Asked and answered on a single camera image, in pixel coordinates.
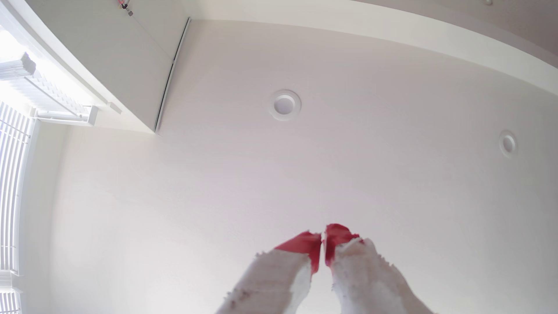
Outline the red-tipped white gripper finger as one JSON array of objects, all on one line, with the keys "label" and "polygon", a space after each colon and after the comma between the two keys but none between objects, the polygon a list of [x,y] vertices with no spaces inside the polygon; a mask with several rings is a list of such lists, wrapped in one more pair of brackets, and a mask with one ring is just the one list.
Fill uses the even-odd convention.
[{"label": "red-tipped white gripper finger", "polygon": [[432,313],[371,239],[340,224],[325,229],[325,263],[342,313]]},{"label": "red-tipped white gripper finger", "polygon": [[217,313],[296,313],[319,269],[321,233],[302,232],[259,253]]}]

